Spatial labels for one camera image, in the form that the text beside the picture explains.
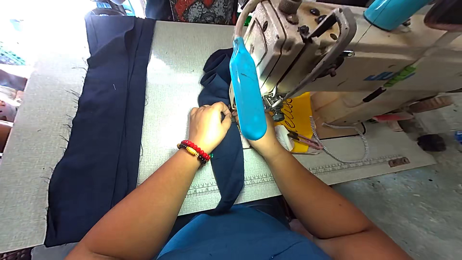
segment person's left hand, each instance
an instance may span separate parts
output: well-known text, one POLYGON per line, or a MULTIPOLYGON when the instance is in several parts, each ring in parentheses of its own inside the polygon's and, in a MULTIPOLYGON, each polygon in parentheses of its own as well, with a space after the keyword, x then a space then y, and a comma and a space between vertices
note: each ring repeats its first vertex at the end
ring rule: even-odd
POLYGON ((220 144, 230 126, 231 112, 223 102, 195 107, 189 117, 189 140, 209 154, 220 144))

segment bracelet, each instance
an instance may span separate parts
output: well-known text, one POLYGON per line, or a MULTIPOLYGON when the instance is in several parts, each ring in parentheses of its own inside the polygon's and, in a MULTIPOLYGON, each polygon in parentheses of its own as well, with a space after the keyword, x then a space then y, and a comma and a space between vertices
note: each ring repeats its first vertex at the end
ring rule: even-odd
POLYGON ((195 145, 193 142, 191 141, 188 141, 188 140, 183 140, 181 141, 182 144, 185 144, 186 146, 189 146, 191 147, 192 149, 194 149, 199 155, 201 155, 202 157, 204 157, 204 159, 206 161, 209 161, 211 156, 208 155, 206 152, 204 152, 203 150, 201 150, 199 147, 197 147, 197 145, 195 145))
POLYGON ((207 163, 207 160, 202 155, 200 155, 196 150, 192 149, 191 147, 187 146, 186 144, 179 143, 179 144, 176 145, 176 147, 178 147, 178 149, 183 148, 188 153, 190 153, 190 154, 192 154, 194 156, 197 156, 197 159, 201 162, 202 165, 207 163))

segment floor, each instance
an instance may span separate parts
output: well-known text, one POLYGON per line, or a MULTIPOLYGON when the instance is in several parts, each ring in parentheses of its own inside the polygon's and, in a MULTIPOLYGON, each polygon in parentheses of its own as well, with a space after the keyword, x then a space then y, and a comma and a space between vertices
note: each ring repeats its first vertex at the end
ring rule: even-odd
POLYGON ((419 114, 420 131, 440 134, 448 146, 432 153, 436 165, 333 186, 414 259, 462 255, 462 146, 453 136, 462 130, 462 93, 453 98, 452 106, 419 114))

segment measuring tape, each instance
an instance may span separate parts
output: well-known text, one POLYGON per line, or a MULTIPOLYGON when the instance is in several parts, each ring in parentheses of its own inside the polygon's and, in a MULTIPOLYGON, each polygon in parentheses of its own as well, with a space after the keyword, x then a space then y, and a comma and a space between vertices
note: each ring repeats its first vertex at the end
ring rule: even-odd
MULTIPOLYGON (((345 170, 349 168, 367 166, 367 165, 374 165, 374 164, 381 164, 381 163, 389 163, 391 160, 403 158, 402 155, 388 155, 388 156, 381 156, 377 158, 371 158, 364 160, 362 162, 356 163, 336 163, 336 164, 328 164, 322 166, 313 166, 308 167, 307 169, 312 172, 314 175, 321 175, 327 174, 328 172, 338 171, 338 170, 345 170)), ((244 188, 249 187, 256 187, 256 186, 264 186, 269 184, 276 183, 274 181, 274 177, 271 173, 264 173, 264 174, 256 174, 244 177, 244 188)), ((218 186, 216 181, 209 181, 199 184, 193 184, 189 187, 188 193, 186 194, 186 198, 198 197, 208 194, 219 193, 218 186)))
POLYGON ((403 156, 402 155, 387 155, 387 156, 367 159, 367 160, 356 162, 356 163, 339 162, 339 163, 329 164, 329 165, 313 166, 313 167, 308 167, 308 170, 310 170, 310 172, 312 172, 314 175, 321 175, 323 173, 325 174, 327 172, 332 172, 332 171, 344 170, 344 169, 361 167, 361 166, 372 165, 372 164, 388 163, 390 160, 395 160, 399 158, 403 158, 403 156))

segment green part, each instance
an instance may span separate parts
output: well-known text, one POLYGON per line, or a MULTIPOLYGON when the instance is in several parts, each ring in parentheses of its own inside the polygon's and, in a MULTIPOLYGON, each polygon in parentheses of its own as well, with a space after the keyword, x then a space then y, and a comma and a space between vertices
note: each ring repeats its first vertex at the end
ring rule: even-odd
POLYGON ((244 26, 249 26, 250 20, 251 20, 251 19, 252 19, 252 17, 249 15, 249 16, 247 17, 247 19, 245 20, 245 22, 244 22, 244 26))
POLYGON ((385 83, 383 85, 383 87, 392 87, 394 84, 402 81, 402 80, 405 80, 407 76, 409 76, 409 74, 413 73, 417 68, 416 67, 413 67, 412 65, 408 65, 406 67, 404 67, 404 69, 402 69, 400 72, 398 72, 398 74, 396 76, 394 76, 393 78, 391 78, 390 80, 387 81, 387 83, 385 83))

